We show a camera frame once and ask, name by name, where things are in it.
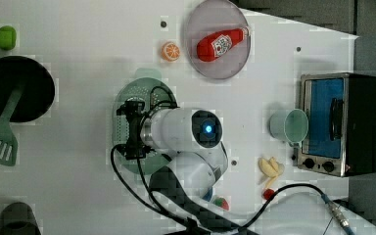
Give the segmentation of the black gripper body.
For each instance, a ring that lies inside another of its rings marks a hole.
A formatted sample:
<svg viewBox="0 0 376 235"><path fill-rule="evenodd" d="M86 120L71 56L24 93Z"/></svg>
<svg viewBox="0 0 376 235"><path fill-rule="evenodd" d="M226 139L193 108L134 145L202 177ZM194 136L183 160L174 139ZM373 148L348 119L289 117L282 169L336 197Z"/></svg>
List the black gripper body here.
<svg viewBox="0 0 376 235"><path fill-rule="evenodd" d="M146 115L143 112L145 103L142 101L125 101L117 110L116 115L125 116L128 123L129 137L117 150L128 160L145 159L152 148L145 145L140 134Z"/></svg>

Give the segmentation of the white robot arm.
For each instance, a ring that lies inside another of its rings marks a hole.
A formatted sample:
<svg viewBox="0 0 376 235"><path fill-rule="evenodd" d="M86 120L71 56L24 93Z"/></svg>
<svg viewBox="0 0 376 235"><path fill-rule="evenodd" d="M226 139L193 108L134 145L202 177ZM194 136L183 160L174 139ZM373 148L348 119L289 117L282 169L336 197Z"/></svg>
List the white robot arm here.
<svg viewBox="0 0 376 235"><path fill-rule="evenodd" d="M252 229L275 199L244 218L201 202L228 168L219 118L206 110L181 109L172 100L149 105L126 100L114 107L124 131L111 150L137 164L150 200L143 204L186 227L190 235L259 235Z"/></svg>

